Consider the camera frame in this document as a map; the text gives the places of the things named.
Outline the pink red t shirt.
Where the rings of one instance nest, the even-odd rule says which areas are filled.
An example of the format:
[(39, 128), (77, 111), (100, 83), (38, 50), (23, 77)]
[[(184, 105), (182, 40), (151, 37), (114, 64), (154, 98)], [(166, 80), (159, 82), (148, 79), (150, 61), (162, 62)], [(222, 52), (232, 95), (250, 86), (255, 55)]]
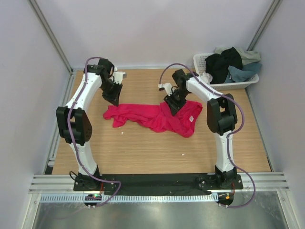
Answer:
[(171, 131), (189, 138), (195, 132), (195, 124), (202, 109), (201, 103), (187, 101), (176, 115), (172, 115), (166, 102), (159, 105), (120, 104), (119, 106), (109, 105), (103, 118), (113, 119), (114, 128), (132, 121), (157, 133)]

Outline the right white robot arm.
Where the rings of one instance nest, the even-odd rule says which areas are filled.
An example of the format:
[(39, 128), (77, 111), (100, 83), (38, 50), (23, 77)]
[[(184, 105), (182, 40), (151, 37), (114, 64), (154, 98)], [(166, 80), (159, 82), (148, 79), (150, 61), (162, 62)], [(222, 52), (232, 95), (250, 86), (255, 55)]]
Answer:
[(221, 189), (230, 187), (237, 178), (237, 168), (233, 156), (233, 131), (237, 124), (237, 114), (234, 98), (231, 94), (222, 94), (195, 73), (185, 73), (182, 69), (175, 71), (172, 78), (176, 85), (159, 83), (160, 90), (167, 95), (164, 101), (175, 116), (186, 105), (186, 97), (194, 94), (207, 106), (207, 126), (214, 134), (216, 142), (217, 161), (215, 165), (215, 184)]

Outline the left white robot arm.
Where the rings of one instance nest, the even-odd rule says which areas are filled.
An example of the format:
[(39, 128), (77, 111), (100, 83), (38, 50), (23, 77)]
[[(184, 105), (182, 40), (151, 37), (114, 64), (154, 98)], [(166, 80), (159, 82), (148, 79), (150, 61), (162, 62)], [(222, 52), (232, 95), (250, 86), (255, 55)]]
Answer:
[(78, 164), (78, 173), (71, 174), (75, 191), (95, 191), (103, 183), (90, 146), (92, 125), (87, 110), (98, 90), (105, 101), (119, 104), (125, 72), (120, 72), (108, 59), (96, 57), (98, 63), (85, 63), (83, 77), (72, 98), (56, 109), (60, 137), (71, 147)]

